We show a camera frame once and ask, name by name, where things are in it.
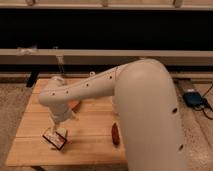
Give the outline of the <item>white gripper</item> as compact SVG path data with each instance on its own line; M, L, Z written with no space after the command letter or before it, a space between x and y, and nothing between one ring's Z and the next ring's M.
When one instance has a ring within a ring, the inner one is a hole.
M51 118L55 122L53 123L52 132L55 133L60 129L60 122L64 122L72 116L72 110L70 107L65 108L51 108Z

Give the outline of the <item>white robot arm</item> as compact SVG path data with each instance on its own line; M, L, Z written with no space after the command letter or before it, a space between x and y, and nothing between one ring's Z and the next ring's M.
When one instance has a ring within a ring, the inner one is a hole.
M52 119L67 120L71 100L114 98L129 171L188 171L173 80L166 67L142 59L74 84L53 77L39 94Z

